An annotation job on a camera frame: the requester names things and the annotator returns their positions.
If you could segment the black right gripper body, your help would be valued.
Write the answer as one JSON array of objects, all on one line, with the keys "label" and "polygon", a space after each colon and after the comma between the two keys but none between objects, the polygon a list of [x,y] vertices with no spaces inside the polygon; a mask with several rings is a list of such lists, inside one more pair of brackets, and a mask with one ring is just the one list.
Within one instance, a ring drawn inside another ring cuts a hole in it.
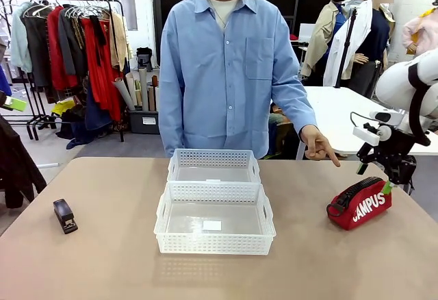
[{"label": "black right gripper body", "polygon": [[379,127],[377,135],[380,141],[374,154],[378,163],[392,168],[402,163],[414,163],[415,158],[409,152],[415,144],[415,136],[395,127]]}]

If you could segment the person's left hand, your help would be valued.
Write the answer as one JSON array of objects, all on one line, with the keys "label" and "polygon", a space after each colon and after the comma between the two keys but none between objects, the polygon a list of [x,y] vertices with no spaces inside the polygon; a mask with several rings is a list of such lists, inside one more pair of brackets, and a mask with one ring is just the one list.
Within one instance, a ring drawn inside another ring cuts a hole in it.
[{"label": "person's left hand", "polygon": [[336,167],[341,166],[328,139],[315,125],[305,125],[301,129],[299,136],[307,146],[307,149],[305,150],[305,156],[307,159],[321,161],[328,157]]}]

